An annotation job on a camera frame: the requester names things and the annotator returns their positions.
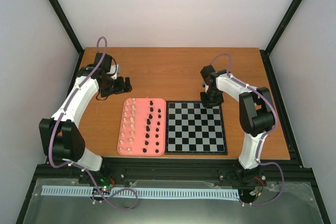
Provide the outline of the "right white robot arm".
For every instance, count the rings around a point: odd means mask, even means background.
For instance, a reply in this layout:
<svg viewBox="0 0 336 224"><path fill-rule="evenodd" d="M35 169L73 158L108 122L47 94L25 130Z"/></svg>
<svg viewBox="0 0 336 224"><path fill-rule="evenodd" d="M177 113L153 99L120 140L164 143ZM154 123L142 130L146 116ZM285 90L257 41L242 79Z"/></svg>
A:
<svg viewBox="0 0 336 224"><path fill-rule="evenodd" d="M261 150L267 136L278 126L271 94L268 88L256 88L234 77L226 69L215 71L213 66L203 67L200 74L205 91L200 93L205 108L224 102L223 93L234 98L239 105L239 122L244 131L244 141L236 168L236 179L245 183L257 175Z"/></svg>

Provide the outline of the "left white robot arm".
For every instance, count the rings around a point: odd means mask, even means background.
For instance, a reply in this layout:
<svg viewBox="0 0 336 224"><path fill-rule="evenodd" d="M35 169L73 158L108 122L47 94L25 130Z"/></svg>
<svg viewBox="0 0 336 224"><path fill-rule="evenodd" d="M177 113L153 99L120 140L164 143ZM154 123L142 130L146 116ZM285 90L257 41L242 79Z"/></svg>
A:
<svg viewBox="0 0 336 224"><path fill-rule="evenodd" d="M52 166L55 166L54 160L59 159L63 165L90 170L91 178L97 183L108 180L109 170L102 166L102 157L86 147L79 124L94 95L106 99L113 94L132 91L130 78L119 73L120 66L112 56L97 53L92 64L78 70L75 84L57 112L40 121L43 151Z"/></svg>

